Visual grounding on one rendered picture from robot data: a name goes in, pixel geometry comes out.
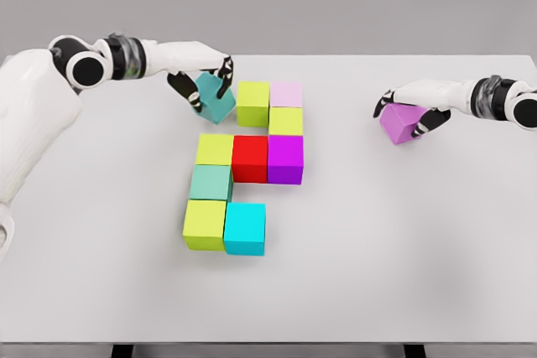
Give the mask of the red cube block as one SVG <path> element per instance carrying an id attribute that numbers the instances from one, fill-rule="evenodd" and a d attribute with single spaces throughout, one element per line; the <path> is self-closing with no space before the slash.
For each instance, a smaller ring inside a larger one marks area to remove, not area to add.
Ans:
<path id="1" fill-rule="evenodd" d="M 267 136 L 236 135 L 232 149 L 232 177 L 237 183 L 268 182 Z"/>

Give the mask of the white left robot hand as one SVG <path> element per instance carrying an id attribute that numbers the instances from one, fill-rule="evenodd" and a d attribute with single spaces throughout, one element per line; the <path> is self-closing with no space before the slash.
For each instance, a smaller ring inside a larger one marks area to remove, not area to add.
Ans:
<path id="1" fill-rule="evenodd" d="M 164 44 L 169 53 L 167 68 L 169 85 L 185 98 L 197 112 L 202 112 L 201 96 L 196 83 L 187 75 L 191 71 L 205 71 L 218 77 L 222 83 L 216 98 L 222 99 L 232 84 L 234 63 L 229 54 L 199 41 L 182 41 Z"/>

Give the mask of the pale pink cube block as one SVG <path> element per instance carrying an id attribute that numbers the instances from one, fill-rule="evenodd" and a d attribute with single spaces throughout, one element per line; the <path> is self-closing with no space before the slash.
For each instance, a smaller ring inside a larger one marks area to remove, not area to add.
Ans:
<path id="1" fill-rule="evenodd" d="M 269 105 L 301 108 L 303 106 L 302 84 L 293 81 L 270 82 Z"/>

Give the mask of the teal cube block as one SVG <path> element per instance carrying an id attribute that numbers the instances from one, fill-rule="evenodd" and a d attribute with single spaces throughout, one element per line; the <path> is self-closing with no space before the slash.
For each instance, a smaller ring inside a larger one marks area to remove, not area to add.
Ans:
<path id="1" fill-rule="evenodd" d="M 222 79 L 209 72 L 202 72 L 195 81 L 200 94 L 202 110 L 199 116 L 207 121 L 219 124 L 236 105 L 231 89 L 227 89 L 221 99 L 217 93 L 222 85 Z"/>

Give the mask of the vivid purple cube block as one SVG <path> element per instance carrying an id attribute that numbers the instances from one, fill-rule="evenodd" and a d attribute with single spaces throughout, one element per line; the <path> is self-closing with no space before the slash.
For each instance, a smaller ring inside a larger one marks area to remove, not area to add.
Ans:
<path id="1" fill-rule="evenodd" d="M 302 136 L 268 136 L 268 182 L 302 184 L 304 172 L 304 138 Z"/>

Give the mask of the orchid purple cube block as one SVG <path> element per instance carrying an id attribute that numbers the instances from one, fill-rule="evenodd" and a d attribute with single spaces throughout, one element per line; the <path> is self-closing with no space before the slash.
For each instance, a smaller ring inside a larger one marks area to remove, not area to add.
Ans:
<path id="1" fill-rule="evenodd" d="M 392 144 L 407 143 L 421 117 L 428 111 L 422 106 L 398 103 L 387 104 L 380 117 L 380 125 Z"/>

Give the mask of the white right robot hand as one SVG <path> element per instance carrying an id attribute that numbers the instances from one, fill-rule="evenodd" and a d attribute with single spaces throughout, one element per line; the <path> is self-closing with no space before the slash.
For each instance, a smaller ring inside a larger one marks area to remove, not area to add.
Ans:
<path id="1" fill-rule="evenodd" d="M 388 104 L 425 107 L 427 111 L 414 125 L 410 136 L 418 138 L 436 130 L 451 119 L 451 108 L 446 94 L 451 82 L 448 80 L 417 80 L 407 85 L 386 91 L 378 100 L 373 118 L 378 118 Z"/>

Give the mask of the sea green cube block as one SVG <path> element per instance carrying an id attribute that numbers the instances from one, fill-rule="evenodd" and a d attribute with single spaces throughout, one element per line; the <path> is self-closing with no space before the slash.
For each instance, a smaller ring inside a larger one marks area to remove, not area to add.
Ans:
<path id="1" fill-rule="evenodd" d="M 232 170 L 229 165 L 197 164 L 191 178 L 189 198 L 230 201 L 232 189 Z"/>

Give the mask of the yellow-green cube block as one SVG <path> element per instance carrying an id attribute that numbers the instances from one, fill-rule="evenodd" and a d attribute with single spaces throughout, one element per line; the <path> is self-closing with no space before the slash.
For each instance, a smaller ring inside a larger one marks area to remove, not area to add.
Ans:
<path id="1" fill-rule="evenodd" d="M 270 107 L 268 134 L 279 136 L 302 136 L 303 109 L 298 107 Z"/>
<path id="2" fill-rule="evenodd" d="M 233 141 L 234 136 L 230 134 L 202 133 L 196 151 L 196 164 L 230 166 Z"/>
<path id="3" fill-rule="evenodd" d="M 240 81 L 237 88 L 237 123 L 239 127 L 269 125 L 269 92 L 267 81 Z"/>
<path id="4" fill-rule="evenodd" d="M 227 202 L 188 200 L 183 227 L 185 244 L 193 251 L 224 252 Z"/>

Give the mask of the bright cyan cube block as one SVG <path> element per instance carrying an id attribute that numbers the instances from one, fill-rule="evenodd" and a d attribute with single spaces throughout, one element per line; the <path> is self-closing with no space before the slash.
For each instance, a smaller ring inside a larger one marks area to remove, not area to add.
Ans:
<path id="1" fill-rule="evenodd" d="M 230 255 L 263 256 L 265 253 L 266 205 L 227 204 L 223 241 Z"/>

